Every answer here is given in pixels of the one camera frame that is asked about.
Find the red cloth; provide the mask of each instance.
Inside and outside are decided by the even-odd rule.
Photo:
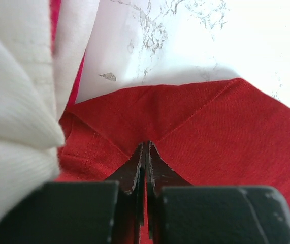
[[[151,140],[194,185],[270,185],[290,206],[290,109],[242,79],[122,89],[74,105],[60,123],[59,180],[103,180]]]

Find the stitched seam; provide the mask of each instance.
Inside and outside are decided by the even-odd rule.
[[[100,136],[102,136],[105,140],[107,140],[111,145],[113,145],[116,149],[118,149],[118,151],[120,151],[123,155],[125,155],[127,158],[129,158],[129,156],[123,152],[118,146],[115,145],[115,143],[113,143],[111,140],[109,140],[106,136],[103,136],[100,132],[98,132],[96,129],[94,129],[93,127],[91,127],[89,124],[85,123],[83,120],[81,120],[77,115],[75,115],[74,113],[72,113],[77,119],[79,119],[82,123],[84,123],[85,125],[87,125],[88,127],[90,127],[92,130],[96,131]],[[71,155],[65,152],[65,150],[62,150],[62,154],[63,155]]]
[[[208,101],[204,106],[199,108],[195,113],[190,115],[185,121],[183,121],[181,124],[177,125],[174,129],[167,132],[157,143],[164,140],[166,137],[168,137],[171,133],[176,131],[178,128],[180,128],[182,125],[184,125],[186,122],[188,122],[190,119],[192,119],[195,115],[197,115],[201,110],[206,108],[210,103],[212,103],[215,99],[217,99],[220,95],[222,95],[233,83],[235,83],[238,79],[235,79],[231,81],[223,90],[221,90],[216,96],[214,96],[210,101]]]

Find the white fabric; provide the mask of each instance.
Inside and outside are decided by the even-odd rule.
[[[57,121],[98,1],[62,1],[53,62],[49,1],[0,0],[0,219],[59,173]]]
[[[61,2],[54,53],[57,118],[61,117],[66,107],[95,22],[99,1],[64,0]]]

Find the white surface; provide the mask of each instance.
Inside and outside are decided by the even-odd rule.
[[[77,102],[239,76],[290,106],[290,1],[101,0]]]

